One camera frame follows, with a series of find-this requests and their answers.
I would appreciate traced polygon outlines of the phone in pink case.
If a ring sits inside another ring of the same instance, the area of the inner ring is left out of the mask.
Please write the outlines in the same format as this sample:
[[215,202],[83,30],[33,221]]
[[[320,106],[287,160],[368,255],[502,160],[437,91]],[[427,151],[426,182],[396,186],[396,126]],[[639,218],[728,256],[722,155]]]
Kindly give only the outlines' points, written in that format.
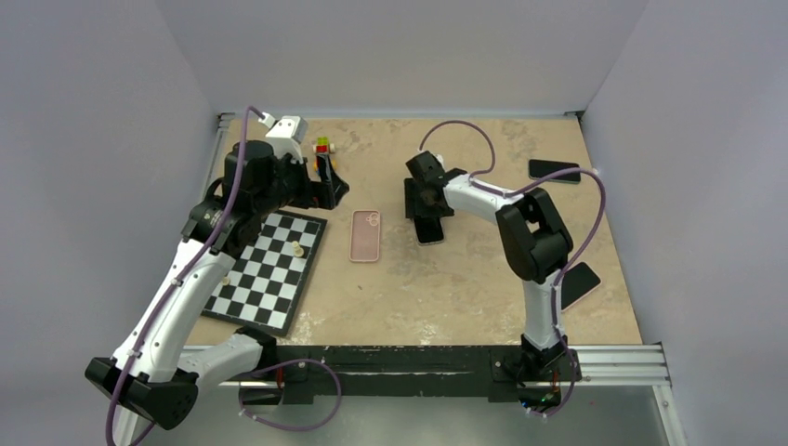
[[598,274],[586,263],[579,262],[567,271],[561,287],[560,307],[567,310],[601,285]]

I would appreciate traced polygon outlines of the black white chessboard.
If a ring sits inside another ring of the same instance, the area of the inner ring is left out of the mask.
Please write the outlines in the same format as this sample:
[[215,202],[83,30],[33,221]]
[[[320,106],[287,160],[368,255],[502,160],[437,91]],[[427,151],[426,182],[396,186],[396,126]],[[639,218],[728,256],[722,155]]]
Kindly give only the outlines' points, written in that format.
[[[267,216],[256,241],[246,246],[227,277],[208,298],[205,317],[288,335],[327,227],[327,220],[287,211]],[[305,256],[293,256],[292,242]]]

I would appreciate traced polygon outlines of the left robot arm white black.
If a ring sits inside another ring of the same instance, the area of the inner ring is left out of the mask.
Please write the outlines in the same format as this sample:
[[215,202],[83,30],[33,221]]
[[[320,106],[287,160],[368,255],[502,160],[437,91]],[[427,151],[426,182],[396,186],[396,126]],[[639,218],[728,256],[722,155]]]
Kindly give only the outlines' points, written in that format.
[[169,271],[138,324],[110,356],[88,363],[85,378],[110,401],[105,434],[116,443],[137,420],[170,430],[198,397],[239,374],[264,380],[281,374],[274,339],[240,329],[227,341],[185,358],[181,351],[211,294],[264,219],[287,206],[337,207],[348,184],[326,152],[316,156],[318,175],[295,151],[268,142],[237,144],[225,159],[226,174],[207,189],[181,233]]

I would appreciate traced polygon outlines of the pink phone case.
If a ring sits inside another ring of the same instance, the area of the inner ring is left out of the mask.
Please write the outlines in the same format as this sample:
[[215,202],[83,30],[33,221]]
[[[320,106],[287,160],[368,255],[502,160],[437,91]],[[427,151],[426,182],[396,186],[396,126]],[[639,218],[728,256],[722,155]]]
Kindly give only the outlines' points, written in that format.
[[380,257],[381,214],[356,210],[351,216],[348,258],[354,263],[374,263]]

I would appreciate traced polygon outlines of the colourful toy brick car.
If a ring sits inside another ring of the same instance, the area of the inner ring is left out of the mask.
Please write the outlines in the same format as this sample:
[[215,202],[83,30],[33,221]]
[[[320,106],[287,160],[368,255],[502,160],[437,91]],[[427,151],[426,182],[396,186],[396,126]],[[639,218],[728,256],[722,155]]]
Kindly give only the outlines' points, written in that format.
[[329,140],[328,137],[318,137],[316,142],[312,145],[312,150],[315,155],[315,162],[325,161],[331,165],[335,165],[335,144]]

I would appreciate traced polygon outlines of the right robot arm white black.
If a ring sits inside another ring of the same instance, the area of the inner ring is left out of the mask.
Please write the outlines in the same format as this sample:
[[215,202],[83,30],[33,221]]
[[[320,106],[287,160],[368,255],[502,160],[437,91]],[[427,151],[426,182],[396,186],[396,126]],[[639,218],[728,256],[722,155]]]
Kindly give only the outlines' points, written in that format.
[[549,194],[541,188],[514,192],[477,184],[462,169],[445,170],[429,151],[419,152],[406,167],[405,215],[413,221],[419,243],[442,242],[441,221],[457,211],[497,228],[506,263],[521,280],[524,294],[516,378],[535,381],[556,372],[578,377],[579,362],[568,347],[560,316],[561,272],[573,240]]

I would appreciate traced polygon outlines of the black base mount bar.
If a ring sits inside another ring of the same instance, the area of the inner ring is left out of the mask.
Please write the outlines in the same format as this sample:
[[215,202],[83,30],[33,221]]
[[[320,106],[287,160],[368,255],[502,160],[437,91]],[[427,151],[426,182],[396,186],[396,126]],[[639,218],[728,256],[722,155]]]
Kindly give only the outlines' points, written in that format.
[[517,345],[476,346],[278,346],[264,363],[280,372],[233,376],[225,386],[270,390],[285,404],[309,404],[318,396],[482,398],[556,406],[561,390],[579,383],[562,372],[535,381],[515,376]]

